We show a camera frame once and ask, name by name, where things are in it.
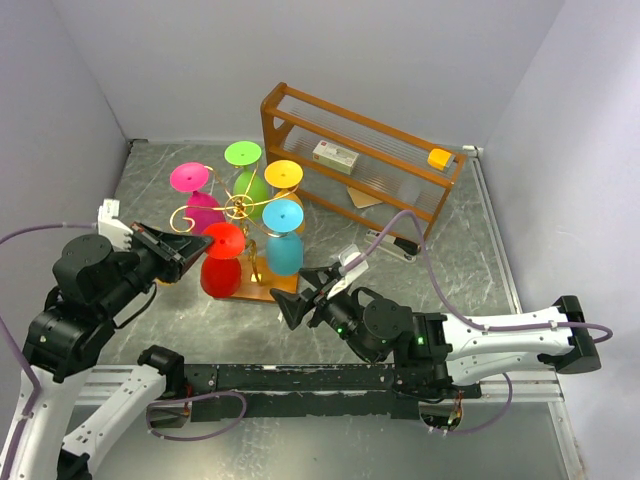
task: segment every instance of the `white wall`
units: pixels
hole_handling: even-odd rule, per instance
[[[261,138],[279,82],[484,144],[562,0],[54,0],[129,138]]]
[[[49,0],[0,2],[0,237],[22,227],[95,221],[126,142]],[[78,231],[32,233],[0,247],[0,314],[23,345],[54,285],[51,267]],[[0,341],[0,443],[20,369]]]
[[[601,371],[561,378],[590,478],[638,478],[640,2],[569,0],[484,159],[525,307],[577,294],[615,329]]]

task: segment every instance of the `wooden base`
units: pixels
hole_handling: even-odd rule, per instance
[[[238,257],[242,267],[242,284],[230,298],[242,298],[245,300],[258,300],[261,302],[275,302],[269,290],[278,288],[285,292],[296,293],[298,291],[298,274],[290,277],[276,275],[267,266],[265,257],[257,257],[256,264],[261,276],[260,283],[252,281],[253,269],[251,261],[246,255]]]

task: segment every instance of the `floor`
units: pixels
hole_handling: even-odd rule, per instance
[[[116,192],[121,201],[121,219],[168,230],[171,213],[187,198],[169,185],[173,169],[185,162],[201,162],[216,168],[231,186],[237,170],[224,161],[224,149],[136,142]],[[326,190],[323,178],[308,175],[303,187]],[[221,185],[210,182],[204,190],[207,189],[219,200],[224,198]],[[334,201],[340,200],[340,195],[348,198],[344,189],[327,195]],[[331,255],[352,243],[361,250],[366,248],[367,228],[363,225],[309,202],[305,202],[305,216],[305,266],[328,265],[332,263]],[[415,238],[414,232],[406,233]],[[253,238],[264,246],[264,234],[257,232]],[[511,313],[490,225],[469,162],[435,224],[428,246],[444,292],[463,312]],[[407,264],[377,251],[369,265],[369,271],[356,285],[366,285],[417,311],[442,311],[422,259]],[[131,305],[123,316],[137,307]],[[199,286],[198,265],[178,284],[160,287],[153,306],[103,349],[101,363],[133,364],[140,352],[153,343],[180,352],[192,363],[358,362],[326,325],[317,329],[302,326],[291,332],[278,321],[278,309],[273,304],[212,299]]]

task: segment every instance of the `small cardboard box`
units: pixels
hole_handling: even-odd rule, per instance
[[[358,153],[333,143],[321,140],[313,149],[313,159],[322,165],[341,173],[351,175],[358,159]]]

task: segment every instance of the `purple cable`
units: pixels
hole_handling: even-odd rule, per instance
[[[442,288],[440,288],[440,285],[438,284],[438,280],[436,279],[435,273],[433,272],[433,265],[431,264],[429,253],[427,252],[427,246],[425,244],[424,238],[422,238],[422,234],[420,233],[420,224],[418,223],[418,217],[411,210],[403,210],[400,213],[398,213],[395,217],[393,217],[389,222],[389,224],[386,227],[384,227],[380,235],[378,235],[378,237],[374,240],[374,242],[369,246],[369,248],[367,248],[367,250],[364,253],[362,253],[358,258],[354,259],[348,265],[345,265],[343,267],[343,273],[353,270],[355,267],[360,265],[364,260],[366,260],[366,258],[369,255],[371,255],[371,252],[373,252],[378,247],[378,245],[380,245],[380,243],[382,242],[382,239],[391,231],[391,228],[393,228],[393,225],[400,218],[405,217],[407,215],[411,217],[411,220],[413,221],[413,224],[416,227],[416,230],[418,231],[418,238],[420,239],[420,246],[422,247],[422,251],[424,252],[424,260],[427,265],[427,271],[429,272],[429,278],[431,280],[431,283],[433,284],[433,288],[436,291],[436,294],[438,295],[438,298],[440,298],[440,301],[444,304],[444,306],[465,325],[471,328],[475,328],[476,330],[484,331],[485,327],[483,325],[480,325],[478,323],[473,322],[472,320],[469,320],[454,305],[452,305],[451,302],[449,302],[449,300],[445,296],[444,292],[442,291]],[[586,329],[600,330],[601,332],[604,332],[605,334],[603,336],[593,340],[594,343],[602,343],[609,340],[611,337],[613,337],[613,330],[611,330],[609,327],[605,327],[604,325],[598,325],[595,323],[559,322],[557,326],[568,327],[568,328],[586,328]],[[521,332],[525,330],[542,330],[542,329],[548,329],[548,328],[551,328],[551,325],[549,323],[530,323],[528,325],[488,327],[487,331],[489,332]]]
[[[52,223],[48,225],[38,225],[35,227],[23,228],[21,230],[17,230],[9,235],[2,237],[0,239],[0,245],[11,240],[18,235],[22,235],[23,233],[37,232],[39,230],[50,230],[53,228],[95,228],[95,224],[86,225],[86,224],[75,224],[75,223]],[[29,362],[22,354],[22,350],[16,343],[15,339],[11,335],[9,328],[4,323],[4,320],[0,316],[0,334],[2,334],[2,338],[4,338],[7,345],[9,345],[9,350],[13,354],[14,358],[20,364],[20,368],[24,371],[24,373],[29,378],[29,381],[33,385],[33,391],[27,402],[22,409],[22,419],[18,421],[16,424],[16,428],[13,430],[13,435],[11,436],[11,440],[9,441],[9,447],[7,448],[7,457],[5,459],[4,465],[2,465],[2,473],[0,474],[0,480],[8,480],[9,475],[11,474],[11,469],[13,468],[13,462],[16,458],[16,453],[18,452],[18,445],[20,444],[20,439],[22,438],[22,434],[24,432],[24,427],[27,424],[27,420],[33,415],[33,406],[35,405],[38,397],[40,396],[40,392],[42,391],[42,387],[40,386],[40,382],[38,381],[38,377],[36,377],[35,372],[29,365]]]
[[[244,395],[242,395],[241,393],[238,392],[211,392],[211,393],[205,393],[203,395],[197,395],[195,397],[189,397],[189,398],[178,398],[178,399],[172,399],[172,400],[161,400],[158,402],[153,402],[149,404],[149,407],[166,407],[168,405],[177,405],[177,404],[182,404],[185,402],[198,402],[200,400],[208,400],[210,398],[219,398],[219,397],[236,397],[239,398],[240,401],[242,402],[242,411],[240,412],[240,415],[238,415],[237,418],[235,418],[233,420],[233,422],[231,422],[229,425],[227,425],[224,428],[221,428],[220,430],[213,432],[213,433],[209,433],[208,435],[201,435],[199,437],[175,437],[172,435],[163,435],[160,432],[156,431],[152,426],[151,426],[151,410],[147,409],[147,415],[146,415],[146,420],[147,420],[147,428],[149,429],[149,433],[155,437],[161,438],[162,440],[171,440],[173,442],[199,442],[201,440],[208,440],[210,438],[214,438],[217,437],[219,435],[222,435],[223,433],[227,433],[229,430],[231,430],[232,428],[234,428],[235,426],[237,426],[240,423],[240,420],[242,420],[242,418],[244,417],[244,414],[247,413],[247,399],[244,398]]]
[[[472,433],[478,433],[479,431],[484,430],[485,428],[488,428],[496,424],[502,417],[505,416],[505,414],[509,410],[509,407],[511,407],[511,402],[513,401],[513,383],[511,383],[511,379],[509,378],[509,375],[507,375],[506,373],[503,373],[502,376],[507,381],[507,387],[509,388],[509,393],[507,395],[507,401],[502,406],[502,408],[500,409],[500,411],[496,416],[490,418],[484,423],[481,423],[477,427],[468,428],[466,430],[444,430],[442,428],[429,427],[429,433],[432,433],[434,431],[440,432],[443,435],[446,435],[447,437],[450,435],[456,435],[456,436],[471,435]]]

